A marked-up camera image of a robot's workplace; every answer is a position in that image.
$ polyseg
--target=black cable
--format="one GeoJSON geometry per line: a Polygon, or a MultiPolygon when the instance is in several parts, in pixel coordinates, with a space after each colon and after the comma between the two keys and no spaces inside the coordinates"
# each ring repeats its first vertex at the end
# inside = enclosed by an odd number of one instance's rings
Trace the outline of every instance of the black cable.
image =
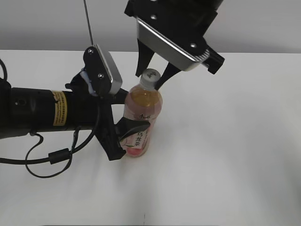
{"type": "Polygon", "coordinates": [[[91,140],[92,138],[94,137],[97,129],[98,129],[98,126],[99,126],[99,123],[100,123],[100,102],[97,101],[97,118],[96,118],[96,122],[95,122],[95,126],[93,127],[90,135],[87,137],[87,139],[81,143],[78,147],[76,147],[74,149],[74,153],[78,152],[79,150],[83,149],[91,140]]]}
{"type": "Polygon", "coordinates": [[[2,67],[2,70],[3,70],[3,79],[4,81],[7,81],[8,80],[8,71],[6,70],[6,66],[4,64],[4,62],[0,59],[0,65],[2,67]]]}
{"type": "MultiPolygon", "coordinates": [[[[100,102],[97,101],[97,117],[96,117],[96,122],[95,125],[91,131],[91,133],[89,134],[89,136],[86,138],[86,140],[81,143],[78,147],[76,147],[73,151],[73,153],[78,152],[79,150],[83,149],[94,137],[99,123],[100,123],[100,114],[101,114],[101,109],[100,109],[100,102]]],[[[49,162],[50,159],[49,158],[43,158],[43,159],[35,159],[35,160],[15,160],[15,159],[6,159],[6,158],[0,158],[0,163],[4,163],[4,164],[11,164],[11,165],[34,165],[34,164],[40,164],[40,163],[45,163],[45,162],[49,162]]]]}
{"type": "Polygon", "coordinates": [[[35,136],[38,136],[38,137],[40,138],[40,140],[39,140],[39,142],[38,142],[35,146],[33,146],[33,147],[27,152],[27,154],[26,154],[26,157],[25,157],[25,167],[26,167],[27,171],[28,171],[31,175],[33,175],[33,176],[35,176],[35,177],[37,177],[37,178],[42,178],[42,179],[53,178],[53,177],[56,177],[56,176],[60,175],[61,173],[65,172],[65,171],[71,166],[71,163],[72,163],[72,155],[73,155],[73,152],[74,152],[74,149],[75,149],[75,145],[76,145],[76,143],[77,143],[77,140],[78,140],[78,138],[79,138],[79,129],[76,129],[76,130],[74,131],[72,148],[71,148],[71,151],[69,152],[69,161],[67,162],[66,166],[65,166],[60,172],[57,172],[57,173],[52,174],[52,175],[49,175],[49,176],[40,176],[40,175],[37,175],[37,174],[33,173],[33,172],[29,169],[29,167],[28,167],[27,159],[28,159],[28,156],[29,156],[30,152],[31,152],[34,148],[36,148],[37,146],[39,146],[40,144],[42,144],[43,141],[44,141],[44,137],[41,136],[40,134],[35,134],[35,136]]]}

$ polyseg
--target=metal rod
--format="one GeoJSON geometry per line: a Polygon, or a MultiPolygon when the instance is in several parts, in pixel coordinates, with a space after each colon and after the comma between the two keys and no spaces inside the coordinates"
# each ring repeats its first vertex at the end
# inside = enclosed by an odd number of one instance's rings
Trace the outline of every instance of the metal rod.
{"type": "Polygon", "coordinates": [[[90,26],[90,20],[89,20],[89,14],[88,14],[86,0],[84,0],[84,5],[85,5],[85,12],[86,12],[86,18],[87,18],[87,24],[88,24],[88,29],[89,29],[89,35],[90,35],[91,45],[94,45],[93,38],[92,38],[92,32],[91,32],[91,26],[90,26]]]}

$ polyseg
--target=white table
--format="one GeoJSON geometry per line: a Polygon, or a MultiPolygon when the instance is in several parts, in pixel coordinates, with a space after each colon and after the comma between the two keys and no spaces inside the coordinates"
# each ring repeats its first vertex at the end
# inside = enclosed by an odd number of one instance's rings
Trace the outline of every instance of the white table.
{"type": "MultiPolygon", "coordinates": [[[[123,88],[137,84],[137,53],[112,56],[123,88]]],[[[0,225],[301,225],[301,55],[223,56],[215,76],[200,66],[165,84],[163,110],[141,158],[109,162],[93,139],[56,178],[0,165],[0,225]]],[[[0,57],[13,87],[64,90],[83,67],[82,52],[0,57]]],[[[165,66],[159,57],[151,63],[160,72],[165,66]]],[[[113,110],[118,121],[123,107],[113,110]]],[[[0,156],[23,159],[36,142],[1,140],[0,156]]],[[[31,158],[71,142],[72,132],[45,134],[31,158]]],[[[64,164],[31,168],[47,175],[64,164]]]]}

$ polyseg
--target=white bottle cap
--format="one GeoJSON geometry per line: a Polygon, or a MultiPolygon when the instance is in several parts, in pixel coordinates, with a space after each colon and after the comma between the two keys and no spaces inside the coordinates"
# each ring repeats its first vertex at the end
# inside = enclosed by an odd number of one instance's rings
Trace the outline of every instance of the white bottle cap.
{"type": "Polygon", "coordinates": [[[141,76],[140,84],[149,90],[154,90],[157,82],[161,78],[161,75],[155,69],[146,69],[141,76]]]}

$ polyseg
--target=black cylindrical motor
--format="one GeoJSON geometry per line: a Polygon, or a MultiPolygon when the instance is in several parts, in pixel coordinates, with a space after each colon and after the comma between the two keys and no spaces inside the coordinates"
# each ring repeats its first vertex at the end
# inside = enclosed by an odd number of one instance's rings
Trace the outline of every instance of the black cylindrical motor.
{"type": "Polygon", "coordinates": [[[31,131],[92,129],[96,97],[81,101],[73,92],[10,88],[0,84],[0,139],[25,136],[31,131]]]}

